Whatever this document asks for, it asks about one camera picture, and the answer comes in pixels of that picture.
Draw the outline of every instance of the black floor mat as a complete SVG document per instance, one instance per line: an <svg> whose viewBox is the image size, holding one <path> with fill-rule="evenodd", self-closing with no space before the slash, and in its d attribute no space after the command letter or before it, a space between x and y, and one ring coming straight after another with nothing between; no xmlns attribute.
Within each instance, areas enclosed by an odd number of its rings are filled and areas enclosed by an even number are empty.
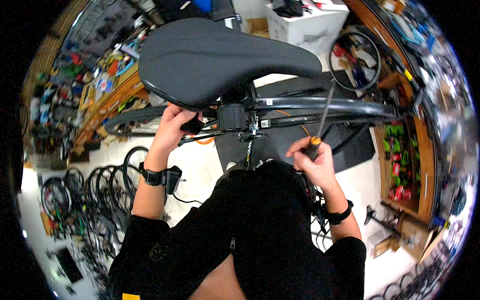
<svg viewBox="0 0 480 300"><path fill-rule="evenodd" d="M324 87L325 91L315 94L315 96L327 96L330 89L330 80L332 76L330 73L323 73L324 76L321 79L312 80L306 78L292 78L281 82L265 85L257 89L262 97L275 96L281 93L288 93L298 90L303 90L312 87ZM355 98L355 95L350 91L343 90L337 87L334 92L334 97ZM285 110L286 113L292 115L301 115L310 113L311 111L290 109ZM267 114L271 118L279 118L285 116L278 111L271 111ZM318 130L318 124L304 125L305 129L310 135L313 135ZM348 138L356 128L344 124L334 124L331 131L325 138L325 142L328 143L332 149L342 143ZM268 158L283 160L289 164L293 163L292 158L286 158L285 153L292 143L300 138L305 137L307 134L301 126L285 127L285 128L273 128L265 130L269 138L257 139L252 144L252 166L258 164L259 160L265 161ZM247 155L248 143L238 142L236 135L222 135L215 138L216 148L220 163L223 170L227 167L230 161L243 164ZM373 147L372 136L367 128L364 128L354 139L352 139L343 150L334 156L335 172L340 172L345 169L351 168L359 163L367 161L372 158L375 153Z"/></svg>

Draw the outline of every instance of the screwdriver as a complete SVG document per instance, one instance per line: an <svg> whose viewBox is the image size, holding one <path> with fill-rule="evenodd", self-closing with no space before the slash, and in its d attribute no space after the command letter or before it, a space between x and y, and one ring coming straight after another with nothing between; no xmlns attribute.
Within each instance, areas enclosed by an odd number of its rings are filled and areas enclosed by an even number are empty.
<svg viewBox="0 0 480 300"><path fill-rule="evenodd" d="M330 102L332 102L334 89L335 89L335 81L332 81L332 87L330 88L330 92L328 93L327 104L325 105L322 118L320 119L320 126L318 128L318 132L316 135L310 138L310 144L303 151L305 155L308 156L309 159L311 159L312 161L315 161L315 159L318 156L318 147L322 142L322 139L320 138L320 136L322 134L322 130L324 129L325 119L327 118L327 113L328 113L328 106L330 105Z"/></svg>

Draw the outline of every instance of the black wristwatch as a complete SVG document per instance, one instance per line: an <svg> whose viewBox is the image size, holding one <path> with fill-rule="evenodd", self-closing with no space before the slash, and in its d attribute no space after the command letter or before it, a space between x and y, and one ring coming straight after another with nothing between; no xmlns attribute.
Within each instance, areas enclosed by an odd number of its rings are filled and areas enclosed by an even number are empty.
<svg viewBox="0 0 480 300"><path fill-rule="evenodd" d="M175 192L182 174L182 171L177 166L173 166L160 172L146 170L144 168L144 162L139 164L138 170L145 178L146 184L152 186L165 185L165 190L168 195L172 195Z"/></svg>

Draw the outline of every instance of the orange screwdriver handle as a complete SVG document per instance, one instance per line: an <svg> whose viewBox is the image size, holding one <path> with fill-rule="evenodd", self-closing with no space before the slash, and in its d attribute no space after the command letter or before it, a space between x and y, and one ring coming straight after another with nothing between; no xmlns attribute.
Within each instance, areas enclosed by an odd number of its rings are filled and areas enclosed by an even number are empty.
<svg viewBox="0 0 480 300"><path fill-rule="evenodd" d="M308 145L308 147L305 149L304 153L305 153L306 156L308 156L308 158L311 161L315 161L315 159L317 158L318 147L320 146L321 142L322 142L322 139L319 138L319 137L316 137L316 136L313 136L310 139L310 145Z"/></svg>

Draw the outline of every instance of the barcode label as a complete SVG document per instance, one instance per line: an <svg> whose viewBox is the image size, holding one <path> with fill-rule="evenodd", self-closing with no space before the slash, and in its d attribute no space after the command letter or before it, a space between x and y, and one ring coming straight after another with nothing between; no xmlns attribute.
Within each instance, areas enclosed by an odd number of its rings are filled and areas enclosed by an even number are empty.
<svg viewBox="0 0 480 300"><path fill-rule="evenodd" d="M262 127L262 128L270 127L270 120L261 120L260 121L260 127Z"/></svg>

